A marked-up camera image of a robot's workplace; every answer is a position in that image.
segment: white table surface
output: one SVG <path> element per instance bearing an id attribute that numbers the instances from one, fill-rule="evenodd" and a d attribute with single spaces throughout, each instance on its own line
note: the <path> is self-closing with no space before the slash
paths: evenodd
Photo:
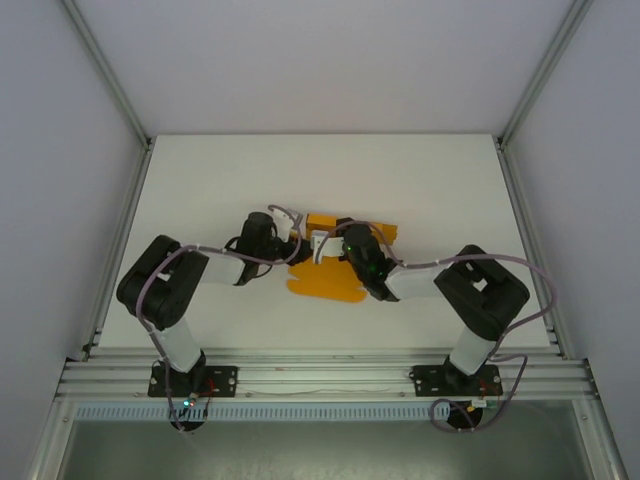
<path id="1" fill-rule="evenodd" d="M 160 136 L 118 281 L 157 235 L 222 246 L 269 203 L 398 225 L 394 248 L 406 261 L 452 256 L 468 243 L 524 256 L 489 135 Z M 539 308 L 531 276 L 506 266 L 532 294 L 522 318 Z M 463 326 L 444 298 L 349 304 L 295 295 L 287 278 L 276 267 L 245 287 L 201 284 L 187 311 L 196 341 L 257 350 L 448 348 Z M 547 347 L 543 322 L 504 345 Z M 151 346 L 115 295 L 100 346 Z"/>

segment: white wall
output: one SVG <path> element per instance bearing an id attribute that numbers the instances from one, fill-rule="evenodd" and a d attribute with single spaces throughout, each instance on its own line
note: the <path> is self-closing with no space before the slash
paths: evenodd
<path id="1" fill-rule="evenodd" d="M 139 152 L 52 0 L 0 3 L 0 465 L 30 463 Z"/>
<path id="2" fill-rule="evenodd" d="M 595 2 L 513 153 L 579 354 L 640 478 L 640 2 Z"/>
<path id="3" fill-rule="evenodd" d="M 160 133 L 500 133 L 571 0 L 79 0 Z"/>

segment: cable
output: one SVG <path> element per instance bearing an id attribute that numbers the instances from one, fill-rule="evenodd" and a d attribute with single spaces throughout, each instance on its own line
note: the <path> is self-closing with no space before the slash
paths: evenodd
<path id="1" fill-rule="evenodd" d="M 348 227 L 349 225 L 366 225 L 369 228 L 371 228 L 374 232 L 376 232 L 379 236 L 380 239 L 382 240 L 382 243 L 384 244 L 385 248 L 387 249 L 387 253 L 389 255 L 389 257 L 396 263 L 396 265 L 409 269 L 409 270 L 419 270 L 419 269 L 427 269 L 427 268 L 434 268 L 434 267 L 438 267 L 438 266 L 442 266 L 442 265 L 450 265 L 450 264 L 454 264 L 454 263 L 458 263 L 458 262 L 466 262 L 466 261 L 470 261 L 470 260 L 503 260 L 503 261 L 507 261 L 507 262 L 513 262 L 513 263 L 518 263 L 520 265 L 524 265 L 525 267 L 529 268 L 531 271 L 537 273 L 540 277 L 542 277 L 542 279 L 544 280 L 544 282 L 546 283 L 548 289 L 549 289 L 549 294 L 550 294 L 550 300 L 549 303 L 547 304 L 546 307 L 541 308 L 538 312 L 529 315 L 525 318 L 523 318 L 522 320 L 519 320 L 515 323 L 513 323 L 512 325 L 510 325 L 509 327 L 507 327 L 505 329 L 505 331 L 503 332 L 503 334 L 500 336 L 500 338 L 498 339 L 498 341 L 496 342 L 495 346 L 493 347 L 493 349 L 491 350 L 491 352 L 489 353 L 489 355 L 487 355 L 488 360 L 490 360 L 491 362 L 494 363 L 500 363 L 500 362 L 506 362 L 509 360 L 513 360 L 515 358 L 522 358 L 522 366 L 520 367 L 520 371 L 518 372 L 518 375 L 516 376 L 516 379 L 513 383 L 513 388 L 511 389 L 511 391 L 509 392 L 509 395 L 507 396 L 507 398 L 505 399 L 504 402 L 502 402 L 502 404 L 500 405 L 500 408 L 498 409 L 498 412 L 491 418 L 491 420 L 489 420 L 486 424 L 482 425 L 482 426 L 478 426 L 478 427 L 472 427 L 470 432 L 477 432 L 479 430 L 484 430 L 488 427 L 490 427 L 491 425 L 493 425 L 494 423 L 496 423 L 500 418 L 502 418 L 502 416 L 504 415 L 504 412 L 506 412 L 507 408 L 509 407 L 509 404 L 511 403 L 511 400 L 513 399 L 515 393 L 516 393 L 516 389 L 518 388 L 518 385 L 520 384 L 520 380 L 522 379 L 522 375 L 524 374 L 524 369 L 527 366 L 527 362 L 529 361 L 529 357 L 525 354 L 513 354 L 513 355 L 501 355 L 499 357 L 495 357 L 495 358 L 491 358 L 500 348 L 500 345 L 502 345 L 502 342 L 504 341 L 504 339 L 506 338 L 506 336 L 514 331 L 516 328 L 521 327 L 537 318 L 540 318 L 544 315 L 546 315 L 547 313 L 549 313 L 556 305 L 557 301 L 558 301 L 558 291 L 553 283 L 553 281 L 551 280 L 551 278 L 549 277 L 549 275 L 542 270 L 540 267 L 538 267 L 537 265 L 534 265 L 530 262 L 528 262 L 527 260 L 524 260 L 522 258 L 519 257 L 514 257 L 512 255 L 503 255 L 503 254 L 493 254 L 493 253 L 484 253 L 484 254 L 474 254 L 474 255 L 460 255 L 460 256 L 455 256 L 455 257 L 449 257 L 449 258 L 445 258 L 443 260 L 434 260 L 431 262 L 426 262 L 426 263 L 414 263 L 414 264 L 407 264 L 405 262 L 403 262 L 402 260 L 400 260 L 395 252 L 393 251 L 393 249 L 391 248 L 391 245 L 389 244 L 389 242 L 387 241 L 387 238 L 385 237 L 385 234 L 382 232 L 382 230 L 380 228 L 378 228 L 377 226 L 373 225 L 370 222 L 363 222 L 363 221 L 359 221 L 359 220 L 350 220 L 348 222 L 344 222 L 341 223 L 340 225 L 336 226 L 334 229 L 332 229 L 331 231 L 329 231 L 327 233 L 327 235 L 322 239 L 322 242 L 320 242 L 320 245 L 318 246 L 318 249 L 315 252 L 315 261 L 318 262 L 319 258 L 320 258 L 320 252 L 322 251 L 322 248 L 324 247 L 324 245 L 327 243 L 327 240 L 334 235 L 336 232 L 338 232 L 339 230 L 343 229 L 344 227 Z M 466 418 L 466 420 L 469 422 L 469 425 L 472 426 L 473 422 L 471 421 L 471 418 L 469 417 L 469 415 L 467 414 L 466 410 L 457 402 L 454 402 L 452 400 L 446 399 L 446 398 L 439 398 L 437 399 L 435 402 L 433 402 L 431 404 L 431 407 L 429 409 L 430 412 L 430 419 L 431 419 L 431 424 L 436 427 L 438 430 L 447 432 L 447 433 L 455 433 L 457 431 L 462 431 L 462 430 L 450 430 L 447 428 L 444 428 L 440 425 L 438 425 L 435 420 L 434 420 L 434 413 L 435 413 L 435 408 L 441 404 L 441 403 L 449 403 L 450 405 L 453 405 L 453 407 L 455 407 L 457 410 L 460 410 L 460 412 L 463 414 L 463 416 Z"/>
<path id="2" fill-rule="evenodd" d="M 149 289 L 151 288 L 151 285 L 153 284 L 153 281 L 158 277 L 158 275 L 160 275 L 162 273 L 162 271 L 173 260 L 178 258 L 183 253 L 189 252 L 189 251 L 192 251 L 192 250 L 200 250 L 200 251 L 203 251 L 203 252 L 218 253 L 220 255 L 229 255 L 231 257 L 240 258 L 242 260 L 249 260 L 249 261 L 252 261 L 252 262 L 255 262 L 255 263 L 262 263 L 264 265 L 271 265 L 271 266 L 286 264 L 287 262 L 290 262 L 291 260 L 293 260 L 295 258 L 295 256 L 298 254 L 298 252 L 300 251 L 300 247 L 302 246 L 302 231 L 300 229 L 300 223 L 302 221 L 302 216 L 298 215 L 296 217 L 292 212 L 290 212 L 286 208 L 280 207 L 278 205 L 269 205 L 269 206 L 267 206 L 267 208 L 272 212 L 274 210 L 280 210 L 281 212 L 283 212 L 285 215 L 287 215 L 293 221 L 293 227 L 292 228 L 297 233 L 297 242 L 296 242 L 296 248 L 294 249 L 293 253 L 288 258 L 286 258 L 284 260 L 271 261 L 271 260 L 263 260 L 261 258 L 251 257 L 249 255 L 242 255 L 242 254 L 235 253 L 235 252 L 232 252 L 232 251 L 226 250 L 226 249 L 220 249 L 220 248 L 215 248 L 215 247 L 200 247 L 198 245 L 184 245 L 184 246 L 178 248 L 172 254 L 168 255 L 167 258 L 165 258 L 162 262 L 160 262 L 160 265 L 158 265 L 156 267 L 156 269 L 151 273 L 151 275 L 149 275 L 149 278 L 147 278 L 147 280 L 145 281 L 144 285 L 142 286 L 142 289 L 140 290 L 140 295 L 138 295 L 138 300 L 136 301 L 136 318 L 138 319 L 140 324 L 143 326 L 143 328 L 149 334 L 149 338 L 151 338 L 151 341 L 153 342 L 153 345 L 156 347 L 156 350 L 158 350 L 158 353 L 160 354 L 160 358 L 162 358 L 162 361 L 164 362 L 164 365 L 165 365 L 165 393 L 166 393 L 166 396 L 167 396 L 167 402 L 169 404 L 169 412 L 171 414 L 171 417 L 173 418 L 174 423 L 176 424 L 176 427 L 178 428 L 178 431 L 184 431 L 184 427 L 182 426 L 182 423 L 180 423 L 180 420 L 178 419 L 178 412 L 176 411 L 175 405 L 173 404 L 173 400 L 171 398 L 171 375 L 170 375 L 171 369 L 167 368 L 167 366 L 170 364 L 169 357 L 168 357 L 167 352 L 165 351 L 165 349 L 162 347 L 162 344 L 158 340 L 158 337 L 156 336 L 156 332 L 155 332 L 153 326 L 149 322 L 147 322 L 147 320 L 144 318 L 144 316 L 142 314 L 142 306 L 144 304 L 144 299 L 147 296 L 147 293 L 149 292 Z"/>
<path id="3" fill-rule="evenodd" d="M 273 265 L 269 265 L 269 266 L 267 267 L 267 269 L 266 269 L 264 272 L 262 272 L 260 275 L 256 275 L 255 277 L 253 277 L 253 279 L 255 280 L 256 278 L 262 278 L 262 277 L 264 277 L 267 273 L 269 273 L 271 270 L 273 270 Z"/>
<path id="4" fill-rule="evenodd" d="M 203 416 L 205 419 L 209 418 L 209 404 L 211 403 L 211 398 L 213 398 L 213 391 L 215 390 L 215 385 L 213 384 L 213 380 L 209 379 L 209 398 L 207 398 L 207 403 L 204 406 Z"/>
<path id="5" fill-rule="evenodd" d="M 340 388 L 319 388 L 318 390 L 305 390 L 301 392 L 290 392 L 290 393 L 271 393 L 271 392 L 258 392 L 256 390 L 249 390 L 247 388 L 238 389 L 242 390 L 242 392 L 250 393 L 252 395 L 266 395 L 270 397 L 295 397 L 297 395 L 313 395 L 315 393 L 385 393 L 390 389 L 385 388 L 384 390 L 347 390 Z"/>
<path id="6" fill-rule="evenodd" d="M 231 248 L 231 246 L 236 243 L 238 240 L 240 239 L 240 237 L 233 237 L 231 238 L 224 246 L 225 250 L 229 250 Z"/>

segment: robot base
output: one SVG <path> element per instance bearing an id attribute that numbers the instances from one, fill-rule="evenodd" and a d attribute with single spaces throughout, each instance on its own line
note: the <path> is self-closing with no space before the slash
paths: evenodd
<path id="1" fill-rule="evenodd" d="M 452 383 L 445 365 L 416 365 L 409 373 L 416 397 L 479 397 L 502 395 L 500 372 L 495 365 L 483 365 L 475 375 Z"/>
<path id="2" fill-rule="evenodd" d="M 171 396 L 188 397 L 192 393 L 198 393 L 200 397 L 223 397 L 232 398 L 236 396 L 236 385 L 238 383 L 238 367 L 206 365 L 202 368 L 202 391 L 193 391 L 193 382 L 189 374 L 171 369 Z M 164 364 L 159 362 L 151 368 L 151 379 L 149 380 L 149 390 L 147 395 L 151 398 L 164 398 L 165 391 L 165 370 Z"/>
<path id="3" fill-rule="evenodd" d="M 471 402 L 459 402 L 458 405 L 466 409 L 471 405 Z M 471 419 L 471 423 L 469 423 L 467 417 L 465 417 L 462 412 L 460 412 L 460 410 L 452 406 L 451 413 L 449 414 L 449 418 L 447 419 L 447 423 L 456 430 L 469 430 L 480 425 L 483 413 L 483 408 L 476 408 L 471 411 L 467 410 L 467 415 L 469 419 Z"/>

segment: metal rail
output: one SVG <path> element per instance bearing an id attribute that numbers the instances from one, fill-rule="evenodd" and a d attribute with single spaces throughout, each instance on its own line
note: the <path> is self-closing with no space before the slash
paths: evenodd
<path id="1" fill-rule="evenodd" d="M 89 362 L 67 362 L 57 401 L 146 401 L 150 368 L 157 356 L 132 359 L 100 355 Z M 414 365 L 442 364 L 445 356 L 249 356 L 211 355 L 210 364 L 239 367 L 237 395 L 226 402 L 415 401 L 409 372 Z M 499 364 L 505 390 L 513 386 L 518 360 Z M 532 355 L 516 400 L 596 398 L 592 378 L 581 361 Z M 154 399 L 164 402 L 162 398 Z"/>
<path id="2" fill-rule="evenodd" d="M 530 262 L 550 272 L 549 264 L 545 261 L 540 240 L 531 218 L 531 210 L 526 201 L 517 164 L 513 161 L 513 155 L 507 154 L 497 139 L 494 139 L 494 143 L 525 255 Z M 546 284 L 537 275 L 533 275 L 532 278 L 539 302 L 544 305 L 548 304 L 551 297 Z M 560 348 L 562 356 L 571 358 L 575 349 L 566 332 L 566 322 L 560 307 L 556 306 L 555 309 L 549 312 L 545 317 L 545 322 L 550 332 L 553 332 L 556 337 L 555 342 L 551 338 L 550 342 L 555 343 Z"/>
<path id="3" fill-rule="evenodd" d="M 126 117 L 127 122 L 129 123 L 134 135 L 138 138 L 140 145 L 146 147 L 149 143 L 149 135 L 145 132 L 131 101 L 127 97 L 124 89 L 120 86 L 120 82 L 118 81 L 116 74 L 109 65 L 107 57 L 102 53 L 102 49 L 93 36 L 86 20 L 82 16 L 82 12 L 80 12 L 78 5 L 76 5 L 74 0 L 61 0 L 60 3 L 69 17 L 74 30 L 78 34 L 80 43 L 85 47 L 89 58 L 96 66 L 102 80 L 111 92 L 111 96 L 113 97 L 116 106 Z"/>
<path id="4" fill-rule="evenodd" d="M 518 133 L 592 3 L 593 0 L 574 0 L 569 8 L 500 136 L 500 145 L 503 148 L 509 145 Z"/>
<path id="5" fill-rule="evenodd" d="M 83 348 L 83 352 L 78 352 L 78 357 L 76 359 L 83 358 L 86 360 L 91 348 L 99 340 L 100 332 L 107 318 L 109 303 L 111 302 L 111 297 L 113 296 L 113 291 L 115 289 L 118 270 L 120 268 L 120 263 L 122 262 L 122 257 L 124 256 L 131 225 L 133 225 L 133 219 L 140 200 L 140 194 L 142 193 L 144 179 L 147 176 L 149 163 L 151 162 L 154 145 L 155 142 L 151 142 L 147 148 L 142 149 L 140 152 L 138 167 L 136 168 L 135 174 L 129 184 L 124 210 L 118 219 L 116 232 L 111 242 L 109 253 L 107 254 L 104 270 L 100 279 L 98 295 L 96 296 L 91 310 L 91 315 L 89 317 L 91 322 L 88 324 L 87 330 L 82 337 L 85 347 Z"/>

